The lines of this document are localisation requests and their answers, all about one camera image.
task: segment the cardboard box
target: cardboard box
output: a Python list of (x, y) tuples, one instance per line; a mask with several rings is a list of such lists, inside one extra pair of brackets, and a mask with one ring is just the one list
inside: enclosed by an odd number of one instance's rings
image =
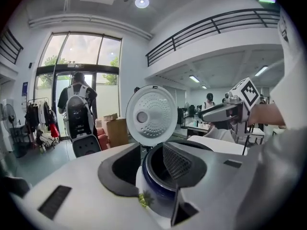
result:
[(112, 120), (115, 120), (117, 118), (118, 118), (117, 113), (114, 113), (112, 115), (104, 116), (103, 120), (104, 121), (112, 121)]
[(125, 118), (118, 118), (112, 121), (98, 120), (96, 124), (101, 125), (110, 141), (110, 147), (117, 147), (128, 144), (128, 130)]

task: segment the doorway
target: doorway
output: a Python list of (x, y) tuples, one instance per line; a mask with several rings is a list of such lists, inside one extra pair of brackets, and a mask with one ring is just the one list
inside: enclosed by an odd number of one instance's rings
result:
[[(55, 81), (55, 107), (56, 107), (56, 115), (58, 119), (58, 126), (59, 126), (59, 134), (61, 139), (68, 139), (67, 132), (65, 130), (64, 125), (64, 115), (59, 113), (58, 110), (58, 103), (59, 103), (59, 97), (61, 95), (61, 92), (64, 88), (70, 86), (72, 84), (72, 77), (74, 76), (75, 72), (61, 72), (56, 74), (56, 81)], [(90, 86), (93, 87), (93, 74), (90, 72), (84, 73), (85, 82)]]

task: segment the red chair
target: red chair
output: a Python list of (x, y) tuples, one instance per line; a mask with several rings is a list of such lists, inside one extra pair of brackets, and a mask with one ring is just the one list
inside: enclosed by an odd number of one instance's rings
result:
[(108, 149), (108, 143), (109, 139), (108, 136), (106, 135), (105, 131), (103, 128), (97, 128), (97, 136), (98, 136), (98, 142), (101, 147), (101, 150), (107, 150)]

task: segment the tree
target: tree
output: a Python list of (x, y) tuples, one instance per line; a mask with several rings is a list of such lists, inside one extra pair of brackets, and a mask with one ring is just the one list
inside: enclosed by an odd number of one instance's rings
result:
[[(48, 57), (44, 62), (44, 66), (55, 65), (57, 58), (58, 56)], [(68, 64), (68, 61), (65, 58), (61, 58), (58, 64)], [(37, 87), (38, 89), (50, 89), (51, 88), (52, 74), (43, 75), (43, 76), (40, 76), (39, 78), (43, 83)], [(69, 80), (69, 79), (70, 79), (69, 76), (58, 76), (58, 80)]]
[[(58, 56), (51, 56), (48, 57), (45, 62), (44, 62), (44, 66), (53, 66), (56, 64)], [(58, 62), (58, 64), (68, 64), (68, 60), (66, 60), (65, 58), (61, 58)]]
[[(113, 67), (118, 67), (118, 57), (115, 57), (114, 60), (110, 62), (110, 65)], [(117, 75), (114, 74), (102, 74), (102, 76), (108, 80), (106, 85), (117, 85)]]

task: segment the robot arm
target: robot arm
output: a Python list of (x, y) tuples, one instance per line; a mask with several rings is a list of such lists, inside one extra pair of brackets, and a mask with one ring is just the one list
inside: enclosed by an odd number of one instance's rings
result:
[(218, 129), (233, 126), (237, 135), (246, 133), (251, 108), (260, 94), (250, 78), (241, 80), (225, 94), (226, 101), (199, 113), (199, 118), (213, 123)]

